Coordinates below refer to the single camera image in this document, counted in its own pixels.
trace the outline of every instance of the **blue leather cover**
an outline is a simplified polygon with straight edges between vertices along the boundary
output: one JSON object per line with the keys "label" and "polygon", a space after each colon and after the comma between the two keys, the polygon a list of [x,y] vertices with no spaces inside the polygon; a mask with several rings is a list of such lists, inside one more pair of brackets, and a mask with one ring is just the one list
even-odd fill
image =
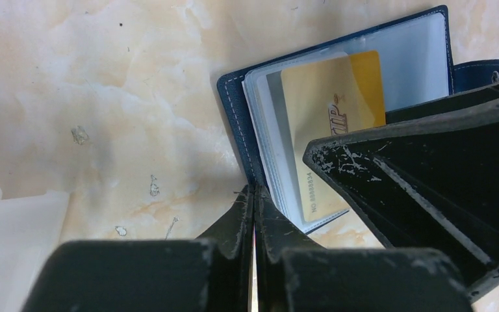
{"label": "blue leather cover", "polygon": [[[499,71],[499,60],[494,60],[494,61],[486,60],[482,61],[483,63],[471,64],[472,66],[470,67],[462,66],[460,67],[459,70],[456,71],[456,68],[459,68],[459,66],[454,67],[452,62],[452,51],[450,49],[450,36],[448,30],[448,8],[444,5],[423,12],[419,12],[417,14],[410,15],[405,18],[397,19],[389,23],[384,23],[363,31],[349,34],[347,36],[343,36],[328,42],[324,42],[323,44],[315,45],[313,47],[308,47],[307,49],[303,49],[301,51],[297,51],[285,55],[283,57],[278,57],[273,60],[269,60],[267,62],[263,62],[254,66],[250,66],[242,70],[237,70],[220,77],[217,82],[217,89],[221,101],[223,103],[225,113],[229,120],[234,135],[234,139],[238,146],[238,152],[242,160],[242,165],[246,171],[246,177],[248,179],[248,183],[251,185],[254,184],[267,185],[263,170],[263,165],[261,162],[261,156],[259,155],[259,147],[257,145],[257,139],[255,138],[255,131],[253,130],[253,124],[251,122],[251,116],[248,109],[248,104],[246,103],[246,98],[244,95],[244,91],[242,89],[242,81],[244,80],[244,77],[250,70],[254,70],[255,68],[259,68],[267,64],[271,64],[274,62],[278,62],[280,60],[285,60],[287,58],[307,53],[315,49],[324,48],[333,44],[337,44],[339,42],[350,40],[365,34],[374,33],[386,27],[404,23],[406,21],[413,20],[415,18],[436,13],[441,13],[445,17],[445,29],[446,29],[445,33],[446,33],[446,49],[447,49],[446,59],[447,59],[448,76],[450,80],[448,86],[449,93],[452,94],[454,93],[455,90],[458,90],[459,92],[462,90],[469,90],[469,88],[467,88],[468,86],[473,85],[474,86],[473,88],[475,88],[476,84],[480,85],[481,83],[484,83],[487,80],[491,81],[491,77],[493,75],[493,68],[496,68],[496,70]],[[474,80],[475,83],[470,83],[468,81],[469,79]]]}
{"label": "blue leather cover", "polygon": [[454,66],[454,93],[499,81],[499,60],[475,60]]}

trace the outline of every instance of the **navy blue wallet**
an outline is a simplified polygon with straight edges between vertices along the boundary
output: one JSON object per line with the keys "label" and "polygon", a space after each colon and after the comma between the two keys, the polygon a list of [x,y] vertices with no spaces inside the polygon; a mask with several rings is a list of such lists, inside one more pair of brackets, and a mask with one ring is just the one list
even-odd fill
{"label": "navy blue wallet", "polygon": [[[297,51],[282,57],[275,58],[273,60],[269,60],[267,62],[263,62],[261,64],[257,64],[254,66],[250,66],[248,68],[244,68],[241,70],[234,71],[232,73],[228,73],[219,78],[217,82],[217,89],[219,92],[219,96],[223,103],[226,116],[229,120],[235,141],[237,143],[238,152],[240,154],[240,158],[243,164],[243,167],[246,172],[246,177],[248,179],[248,183],[255,185],[261,184],[267,186],[267,180],[264,173],[263,163],[261,161],[261,156],[259,153],[259,147],[257,143],[257,139],[255,136],[254,127],[251,120],[250,110],[248,109],[248,103],[246,102],[246,97],[244,96],[244,90],[242,87],[242,82],[248,72],[251,70],[255,70],[257,68],[262,68],[264,66],[269,66],[271,64],[275,64],[284,60],[294,59],[301,55],[306,55],[312,51],[318,51],[321,49],[325,49],[331,46],[350,43],[347,46],[349,47],[347,50],[348,54],[358,53],[357,49],[354,49],[355,46],[358,46],[359,40],[363,42],[369,39],[376,40],[381,38],[382,34],[386,33],[385,31],[389,30],[391,33],[397,33],[398,26],[400,25],[409,25],[410,27],[400,27],[400,31],[405,32],[405,38],[418,38],[423,37],[423,34],[412,34],[413,27],[412,23],[414,21],[418,21],[420,19],[424,19],[427,17],[436,16],[438,17],[435,23],[440,23],[440,29],[442,29],[444,24],[444,36],[443,44],[437,44],[438,46],[442,45],[442,47],[437,47],[446,51],[446,57],[443,55],[443,60],[446,60],[446,81],[448,82],[445,86],[446,92],[445,94],[434,94],[433,96],[423,97],[423,101],[420,100],[419,103],[423,103],[428,100],[432,100],[435,98],[441,98],[443,96],[449,96],[454,93],[471,90],[474,88],[478,88],[481,86],[489,85],[493,82],[499,81],[499,60],[479,60],[474,62],[467,62],[459,65],[453,65],[452,60],[452,52],[450,48],[450,36],[449,36],[449,28],[448,28],[448,8],[446,6],[438,6],[423,12],[419,12],[417,14],[413,14],[407,16],[405,18],[397,19],[395,21],[384,23],[382,25],[378,25],[376,27],[372,27],[360,32],[356,32],[354,34],[349,34],[347,36],[343,36],[332,41],[324,42],[323,44],[319,44],[313,47],[308,47],[307,49],[303,49],[301,51]],[[409,42],[407,44],[402,44],[401,49],[412,49],[414,43]],[[393,47],[390,47],[390,52],[393,54],[397,52],[397,50],[393,50]],[[389,92],[393,93],[393,97],[397,96],[397,93],[401,92],[423,92],[428,89],[428,85],[417,86],[415,89],[424,90],[415,90],[412,88],[408,88],[407,90],[386,90],[389,87],[388,82],[389,75],[384,75],[383,67],[384,65],[388,65],[393,68],[403,68],[407,60],[404,58],[404,52],[401,50],[401,55],[399,59],[390,58],[388,62],[384,62],[382,59],[382,79],[384,81],[384,93],[386,96]],[[428,66],[424,65],[423,74],[428,74]],[[386,112],[390,110],[396,110],[400,108],[404,108],[411,105],[417,105],[419,103],[403,103],[398,107],[389,107],[388,101],[386,101]]]}

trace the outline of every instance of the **stain on surface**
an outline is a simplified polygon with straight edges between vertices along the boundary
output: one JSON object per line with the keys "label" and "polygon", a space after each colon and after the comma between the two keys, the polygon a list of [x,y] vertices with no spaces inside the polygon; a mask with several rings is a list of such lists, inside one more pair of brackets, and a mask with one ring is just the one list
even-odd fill
{"label": "stain on surface", "polygon": [[78,125],[77,128],[71,128],[71,135],[73,135],[73,141],[79,145],[83,145],[85,142],[89,141],[89,135],[80,125]]}
{"label": "stain on surface", "polygon": [[150,195],[158,196],[158,194],[160,194],[160,188],[156,184],[157,179],[153,174],[150,175],[150,179],[152,180],[152,182],[150,182]]}
{"label": "stain on surface", "polygon": [[118,232],[119,236],[127,235],[127,229],[125,229],[123,226],[116,226],[116,232]]}
{"label": "stain on surface", "polygon": [[177,223],[177,221],[179,221],[179,218],[177,218],[176,216],[173,217],[173,222],[171,222],[171,225],[167,229],[167,233],[165,234],[165,239],[167,239],[169,235],[171,235],[171,230],[173,229],[173,226],[175,225],[175,223]]}

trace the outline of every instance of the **white stitching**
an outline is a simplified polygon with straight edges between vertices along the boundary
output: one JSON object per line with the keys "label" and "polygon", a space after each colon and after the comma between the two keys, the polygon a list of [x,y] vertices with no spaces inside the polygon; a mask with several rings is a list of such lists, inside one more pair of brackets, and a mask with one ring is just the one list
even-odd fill
{"label": "white stitching", "polygon": [[233,114],[234,114],[234,119],[236,120],[236,125],[238,126],[238,131],[240,131],[240,136],[242,137],[242,143],[244,143],[244,149],[246,150],[246,156],[248,156],[248,160],[250,163],[249,168],[251,169],[251,174],[253,176],[253,179],[257,182],[257,178],[255,177],[255,172],[253,171],[253,163],[251,161],[250,152],[248,151],[248,146],[246,145],[246,138],[244,138],[244,133],[242,132],[242,128],[240,127],[240,122],[238,122],[238,116],[236,115],[236,111],[234,110],[234,105],[232,103],[231,96],[229,94],[229,89],[227,88],[227,83],[230,83],[233,80],[243,78],[243,77],[244,77],[244,75],[241,75],[241,76],[234,77],[232,79],[227,80],[225,82],[225,91],[227,92],[227,98],[229,99],[229,103],[231,105],[231,109],[232,109]]}
{"label": "white stitching", "polygon": [[456,72],[457,70],[461,70],[463,68],[468,68],[468,67],[483,67],[483,66],[496,66],[497,68],[499,68],[499,64],[472,64],[472,65],[466,65],[466,66],[462,66],[462,67],[458,67],[456,68],[454,71]]}

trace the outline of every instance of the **card holder wallet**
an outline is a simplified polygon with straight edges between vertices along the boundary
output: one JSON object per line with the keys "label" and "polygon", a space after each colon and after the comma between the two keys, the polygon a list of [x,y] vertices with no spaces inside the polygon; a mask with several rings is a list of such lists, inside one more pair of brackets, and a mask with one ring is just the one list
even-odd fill
{"label": "card holder wallet", "polygon": [[[244,95],[246,75],[328,49],[349,55],[370,50],[379,53],[388,123],[400,121],[400,116],[390,118],[390,112],[499,81],[499,60],[453,65],[448,8],[444,5],[228,73],[219,78],[217,89],[249,184],[270,188],[271,181],[266,178]],[[341,214],[298,227],[310,232]]]}

